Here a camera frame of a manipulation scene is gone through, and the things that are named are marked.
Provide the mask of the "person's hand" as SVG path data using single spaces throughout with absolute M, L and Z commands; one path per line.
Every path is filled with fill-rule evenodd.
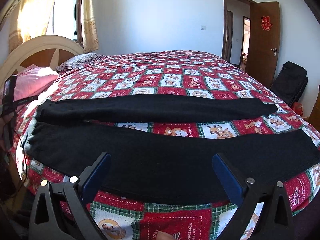
M 156 235 L 156 240 L 176 240 L 175 237 L 169 233 L 159 231 Z

